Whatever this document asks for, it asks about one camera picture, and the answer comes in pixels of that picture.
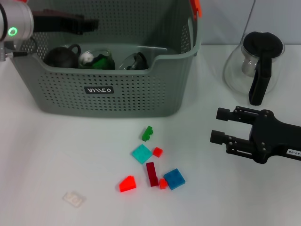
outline red lego brick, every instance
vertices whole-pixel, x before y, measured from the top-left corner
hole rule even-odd
[[[128,176],[119,185],[120,192],[125,192],[134,188],[136,188],[136,182],[133,176]]]
[[[163,153],[163,150],[161,148],[156,147],[153,155],[157,156],[158,158],[160,158],[161,154]]]
[[[158,186],[158,178],[156,175],[155,165],[153,162],[149,162],[146,164],[147,174],[149,175],[150,185],[151,187]]]
[[[168,186],[167,181],[164,178],[160,179],[160,189],[164,190]]]

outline dark red block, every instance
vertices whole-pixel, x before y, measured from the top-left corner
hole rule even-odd
[[[151,187],[159,186],[154,163],[153,162],[147,163],[146,169],[147,169],[147,174],[149,175]]]

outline orange small block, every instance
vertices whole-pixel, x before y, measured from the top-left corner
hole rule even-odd
[[[164,190],[167,186],[167,181],[164,178],[160,179],[160,189]]]
[[[136,188],[136,182],[133,176],[128,176],[119,185],[120,192],[125,192],[134,188]]]
[[[163,150],[161,148],[158,148],[156,147],[154,152],[153,152],[153,155],[154,156],[157,156],[158,158],[160,158],[161,154],[163,153]]]

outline black carafe handle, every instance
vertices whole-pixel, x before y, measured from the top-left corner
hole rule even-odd
[[[260,54],[257,67],[255,69],[254,80],[249,92],[249,100],[251,105],[261,105],[271,76],[272,57],[269,52],[263,51]]]

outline toy block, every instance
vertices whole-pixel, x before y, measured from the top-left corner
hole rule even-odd
[[[119,185],[120,192],[125,192],[134,188],[136,188],[136,182],[133,176],[128,176]]]
[[[158,158],[160,158],[161,154],[163,153],[163,150],[161,148],[158,148],[156,147],[154,152],[153,152],[153,155],[154,156],[157,156]]]
[[[163,177],[167,181],[170,190],[174,190],[175,188],[185,184],[185,180],[178,169],[174,169],[173,171],[165,174]]]
[[[152,130],[152,127],[148,126],[147,129],[145,130],[145,132],[142,135],[142,140],[143,141],[147,141],[150,139],[151,135],[154,133],[154,131]]]
[[[155,165],[153,162],[149,162],[146,164],[147,174],[149,175],[150,185],[151,187],[158,186],[158,178],[156,175]]]
[[[144,145],[140,145],[136,150],[132,152],[132,156],[138,160],[141,164],[145,163],[151,156],[152,152]]]
[[[164,178],[160,179],[160,189],[164,190],[168,186],[167,181]]]

